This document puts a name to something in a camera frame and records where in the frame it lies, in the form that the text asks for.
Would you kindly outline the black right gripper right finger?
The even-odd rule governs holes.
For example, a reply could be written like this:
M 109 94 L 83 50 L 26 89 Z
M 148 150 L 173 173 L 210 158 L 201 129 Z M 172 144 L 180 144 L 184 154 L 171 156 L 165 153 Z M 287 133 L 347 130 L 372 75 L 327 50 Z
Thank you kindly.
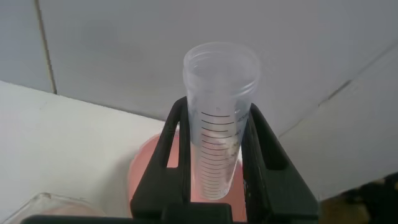
M 249 110 L 241 149 L 249 223 L 318 223 L 318 200 L 255 104 Z

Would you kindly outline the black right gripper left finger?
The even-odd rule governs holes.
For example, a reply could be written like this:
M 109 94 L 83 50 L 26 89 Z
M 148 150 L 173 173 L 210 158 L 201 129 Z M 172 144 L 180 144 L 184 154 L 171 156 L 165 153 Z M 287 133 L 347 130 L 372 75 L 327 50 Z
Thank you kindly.
M 180 126 L 178 166 L 168 168 L 177 126 Z M 190 125 L 187 98 L 184 96 L 170 110 L 154 153 L 130 201 L 130 209 L 134 218 L 160 218 L 169 205 L 190 201 Z

